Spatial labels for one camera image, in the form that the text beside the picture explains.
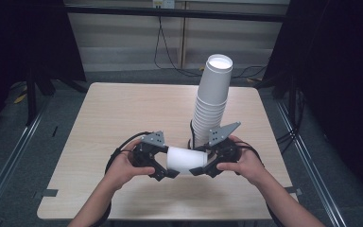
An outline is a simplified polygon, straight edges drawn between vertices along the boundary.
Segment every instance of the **wall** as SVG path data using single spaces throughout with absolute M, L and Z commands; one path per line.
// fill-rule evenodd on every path
M 176 9 L 285 14 L 286 0 L 219 2 L 176 2 Z M 65 4 L 151 8 L 152 1 L 65 0 Z M 155 69 L 155 46 L 159 18 L 147 16 L 69 13 L 85 71 Z M 280 23 L 242 22 L 214 19 L 162 18 L 170 57 L 177 67 L 197 68 L 208 56 L 221 53 L 233 59 L 234 67 L 265 65 L 279 33 Z M 159 39 L 157 60 L 171 67 Z

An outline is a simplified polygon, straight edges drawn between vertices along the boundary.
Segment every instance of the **black curtain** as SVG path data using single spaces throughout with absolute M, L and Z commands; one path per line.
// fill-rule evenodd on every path
M 330 143 L 363 182 L 363 0 L 292 0 L 264 81 L 275 95 L 291 76 Z
M 10 85 L 26 80 L 30 67 L 49 79 L 85 80 L 67 13 L 40 4 L 63 6 L 61 0 L 0 1 L 0 110 Z

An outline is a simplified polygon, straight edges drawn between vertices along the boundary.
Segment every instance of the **wooden table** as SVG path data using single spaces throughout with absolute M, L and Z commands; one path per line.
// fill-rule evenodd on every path
M 63 149 L 38 210 L 43 219 L 70 219 L 102 179 L 113 151 L 140 131 L 164 131 L 168 146 L 186 148 L 198 86 L 94 83 Z M 221 125 L 240 121 L 233 133 L 253 145 L 284 187 L 291 181 L 258 92 L 231 87 Z M 165 167 L 165 154 L 156 159 Z M 180 175 L 157 182 L 139 176 L 112 199 L 110 219 L 230 220 L 270 218 L 258 190 L 241 176 Z

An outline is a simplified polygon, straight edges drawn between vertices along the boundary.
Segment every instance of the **wall outlet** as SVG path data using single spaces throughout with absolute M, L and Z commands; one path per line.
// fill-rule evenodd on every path
M 155 9 L 174 9 L 175 0 L 152 0 Z
M 174 9 L 175 8 L 175 0 L 164 0 L 163 8 L 164 9 Z
M 152 0 L 152 5 L 155 9 L 161 9 L 163 7 L 163 0 Z

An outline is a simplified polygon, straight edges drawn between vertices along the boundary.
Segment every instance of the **person's left hand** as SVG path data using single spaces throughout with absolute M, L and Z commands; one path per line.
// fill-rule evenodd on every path
M 104 176 L 104 181 L 109 183 L 113 191 L 122 188 L 123 184 L 130 181 L 134 176 L 150 175 L 155 172 L 154 167 L 134 167 L 130 162 L 131 153 L 140 140 L 128 143 L 123 151 L 113 160 L 110 168 Z

